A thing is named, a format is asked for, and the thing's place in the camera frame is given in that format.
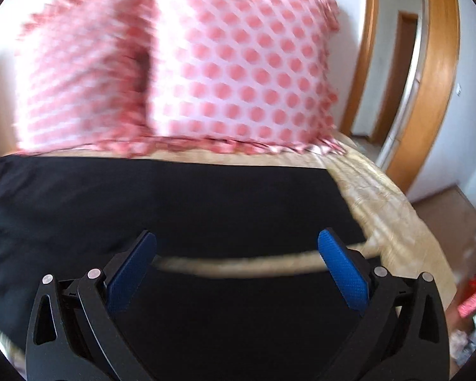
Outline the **wooden door frame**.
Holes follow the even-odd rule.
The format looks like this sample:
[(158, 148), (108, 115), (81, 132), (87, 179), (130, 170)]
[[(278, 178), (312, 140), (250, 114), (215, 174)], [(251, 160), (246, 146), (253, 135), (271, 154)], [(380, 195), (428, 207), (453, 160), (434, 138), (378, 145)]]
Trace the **wooden door frame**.
[[(419, 14), (402, 10), (399, 17), (416, 20), (417, 31), (401, 100), (382, 149), (387, 176), (407, 192), (419, 175), (439, 134), (457, 74), (460, 46), (458, 0), (420, 0)], [(380, 0), (365, 0), (365, 14), (353, 82), (340, 131), (348, 135), (379, 51)]]

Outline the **black pants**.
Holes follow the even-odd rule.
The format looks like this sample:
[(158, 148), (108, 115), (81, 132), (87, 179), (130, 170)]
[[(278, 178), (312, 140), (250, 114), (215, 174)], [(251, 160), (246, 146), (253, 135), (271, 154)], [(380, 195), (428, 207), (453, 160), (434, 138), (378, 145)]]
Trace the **black pants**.
[[(0, 330), (24, 347), (41, 279), (105, 267), (144, 232), (162, 258), (300, 255), (365, 241), (326, 170), (0, 158)], [(360, 324), (328, 272), (208, 279), (150, 267), (115, 323), (158, 380), (314, 380)]]

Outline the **left pink polka-dot pillow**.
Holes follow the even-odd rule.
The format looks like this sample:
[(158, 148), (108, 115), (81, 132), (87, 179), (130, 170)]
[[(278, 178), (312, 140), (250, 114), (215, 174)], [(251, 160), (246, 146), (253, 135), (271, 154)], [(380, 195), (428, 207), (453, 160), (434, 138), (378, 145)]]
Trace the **left pink polka-dot pillow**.
[(147, 134), (149, 0), (56, 0), (25, 23), (14, 129), (25, 152)]

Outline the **pink polka-dot pillow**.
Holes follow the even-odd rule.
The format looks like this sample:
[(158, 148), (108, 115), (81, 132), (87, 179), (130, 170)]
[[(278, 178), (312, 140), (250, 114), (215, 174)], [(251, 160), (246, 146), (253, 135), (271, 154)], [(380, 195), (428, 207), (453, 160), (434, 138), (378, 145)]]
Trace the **pink polka-dot pillow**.
[(149, 0), (56, 0), (25, 23), (14, 129), (25, 152), (147, 134)]
[(155, 135), (287, 147), (329, 136), (335, 0), (153, 0), (152, 11)]

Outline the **right pink polka-dot pillow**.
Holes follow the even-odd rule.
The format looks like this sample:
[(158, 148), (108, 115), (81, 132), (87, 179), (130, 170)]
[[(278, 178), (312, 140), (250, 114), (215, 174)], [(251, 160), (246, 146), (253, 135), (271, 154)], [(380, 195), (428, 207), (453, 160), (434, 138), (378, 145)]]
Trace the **right pink polka-dot pillow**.
[(329, 136), (335, 0), (153, 0), (152, 11), (155, 135), (287, 147)]

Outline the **cream floral bed sheet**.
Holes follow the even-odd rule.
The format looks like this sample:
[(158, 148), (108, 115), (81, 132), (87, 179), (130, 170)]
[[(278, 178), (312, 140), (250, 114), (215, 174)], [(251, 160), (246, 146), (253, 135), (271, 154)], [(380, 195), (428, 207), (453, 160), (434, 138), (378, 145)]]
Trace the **cream floral bed sheet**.
[(212, 279), (320, 272), (316, 238), (332, 228), (391, 273), (431, 273), (443, 304), (457, 288), (439, 242), (405, 194), (354, 147), (331, 141), (297, 153), (217, 146), (138, 156), (94, 146), (40, 154), (57, 168), (103, 178), (120, 169), (149, 199), (144, 225), (158, 236), (159, 268)]

